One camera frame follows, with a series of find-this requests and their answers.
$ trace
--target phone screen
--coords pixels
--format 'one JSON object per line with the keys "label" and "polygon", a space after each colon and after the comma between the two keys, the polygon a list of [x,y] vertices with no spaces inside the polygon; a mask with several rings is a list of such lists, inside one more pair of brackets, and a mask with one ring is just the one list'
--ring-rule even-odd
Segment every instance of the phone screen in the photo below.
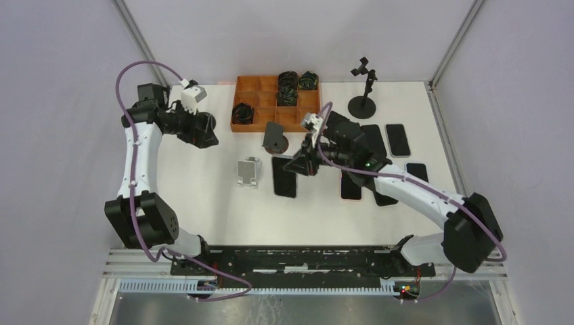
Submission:
{"label": "phone screen", "polygon": [[271,164],[273,165],[273,190],[278,196],[295,198],[297,195],[297,174],[283,170],[283,166],[289,161],[289,158],[271,158]]}
{"label": "phone screen", "polygon": [[411,155],[409,142],[407,141],[407,133],[402,124],[387,124],[387,137],[389,139],[389,147],[391,148],[391,156],[393,157],[408,157]]}
{"label": "phone screen", "polygon": [[343,200],[361,200],[362,192],[361,186],[353,183],[349,174],[341,173],[341,198]]}
{"label": "phone screen", "polygon": [[426,173],[426,165],[409,162],[407,164],[407,173],[418,177],[428,183],[428,174]]}

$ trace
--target white tabletop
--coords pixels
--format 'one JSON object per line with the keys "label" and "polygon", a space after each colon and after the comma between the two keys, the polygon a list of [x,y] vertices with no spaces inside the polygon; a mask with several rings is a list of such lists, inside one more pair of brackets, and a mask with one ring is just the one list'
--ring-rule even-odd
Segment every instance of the white tabletop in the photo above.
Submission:
{"label": "white tabletop", "polygon": [[[429,181],[454,191],[435,118],[422,82],[375,83],[370,94],[376,114],[358,121],[347,103],[362,95],[364,83],[322,83],[322,103],[362,125],[377,124],[389,150],[384,126],[405,125],[412,155],[391,158],[424,163]],[[232,133],[229,127],[235,85],[205,86],[208,96],[199,109],[212,113],[219,145],[197,149],[173,135],[162,139],[158,157],[161,197],[176,212],[180,226],[206,241],[220,245],[376,245],[395,244],[408,234],[427,235],[440,229],[402,203],[378,207],[373,193],[363,188],[361,201],[341,200],[340,171],[320,167],[314,177],[298,175],[297,197],[273,193],[271,155],[261,147],[263,133]],[[286,133],[292,155],[304,133]],[[262,160],[259,188],[236,184],[236,162],[248,156]]]}

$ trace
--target robotic arm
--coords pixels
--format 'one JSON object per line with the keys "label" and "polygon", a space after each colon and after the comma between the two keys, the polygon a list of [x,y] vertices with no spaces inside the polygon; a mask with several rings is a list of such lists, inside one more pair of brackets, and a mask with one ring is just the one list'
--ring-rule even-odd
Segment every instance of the robotic arm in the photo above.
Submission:
{"label": "robotic arm", "polygon": [[[122,116],[127,141],[123,181],[116,200],[106,202],[104,212],[127,248],[141,248],[129,208],[130,188],[134,187],[137,223],[148,248],[167,244],[174,251],[198,256],[206,251],[205,241],[180,230],[175,212],[159,196],[156,177],[159,145],[164,134],[175,134],[200,149],[216,146],[219,140],[213,132],[213,115],[197,110],[198,102],[207,96],[204,88],[184,79],[173,86],[169,105],[164,96],[167,91],[151,83],[137,87],[139,101],[127,112],[135,123],[138,139],[133,139],[130,125]],[[137,147],[135,163],[134,147]],[[130,181],[132,169],[135,181]]]}
{"label": "robotic arm", "polygon": [[[372,152],[359,124],[340,114],[331,112],[325,126],[323,121],[316,114],[305,116],[301,126],[309,132],[285,170],[314,176],[320,165],[340,167],[357,185],[393,197],[436,223],[442,234],[409,235],[395,246],[411,265],[450,262],[473,273],[487,261],[495,243],[467,213],[501,241],[502,232],[486,198],[477,193],[468,198],[447,193],[406,173],[387,157]],[[321,136],[330,143],[320,143]]]}

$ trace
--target black smartphone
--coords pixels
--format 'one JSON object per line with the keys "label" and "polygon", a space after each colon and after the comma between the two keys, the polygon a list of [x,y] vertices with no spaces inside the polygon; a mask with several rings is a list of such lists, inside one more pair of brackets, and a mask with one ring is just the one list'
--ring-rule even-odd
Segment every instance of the black smartphone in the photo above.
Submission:
{"label": "black smartphone", "polygon": [[271,157],[273,190],[275,195],[295,198],[297,196],[297,174],[283,170],[283,166],[290,160],[290,158],[284,157]]}
{"label": "black smartphone", "polygon": [[369,145],[369,149],[386,156],[387,149],[384,147],[380,127],[376,124],[362,125],[361,130],[363,130],[367,137],[367,145]]}
{"label": "black smartphone", "polygon": [[[369,149],[386,156],[387,149],[384,147],[380,127],[376,124],[362,125],[361,130],[363,130],[367,137],[367,145],[369,145]],[[399,202],[390,196],[382,195],[377,192],[373,192],[373,195],[375,197],[376,204],[380,207],[397,204]]]}
{"label": "black smartphone", "polygon": [[405,126],[402,124],[387,124],[384,126],[387,130],[387,139],[389,139],[389,148],[393,157],[408,157],[411,155],[411,148],[407,141]]}
{"label": "black smartphone", "polygon": [[361,186],[353,183],[349,174],[341,172],[341,198],[343,200],[361,200],[363,198]]}
{"label": "black smartphone", "polygon": [[418,177],[428,183],[428,174],[426,173],[426,165],[414,162],[409,162],[406,166],[407,173]]}

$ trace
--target gray wall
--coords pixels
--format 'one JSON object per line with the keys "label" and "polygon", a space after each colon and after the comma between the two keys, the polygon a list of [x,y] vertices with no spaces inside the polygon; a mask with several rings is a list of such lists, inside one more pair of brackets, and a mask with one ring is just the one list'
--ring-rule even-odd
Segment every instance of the gray wall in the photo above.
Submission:
{"label": "gray wall", "polygon": [[350,73],[364,56],[379,80],[427,81],[472,5],[472,0],[126,2],[155,57],[199,83],[285,70],[314,70],[323,81],[364,81]]}
{"label": "gray wall", "polygon": [[574,317],[573,35],[572,0],[488,1],[438,86],[462,173],[506,235],[524,324]]}
{"label": "gray wall", "polygon": [[[86,324],[120,244],[103,213],[125,158],[115,78],[141,56],[106,0],[2,1],[0,35],[0,322]],[[151,80],[129,73],[126,102]]]}

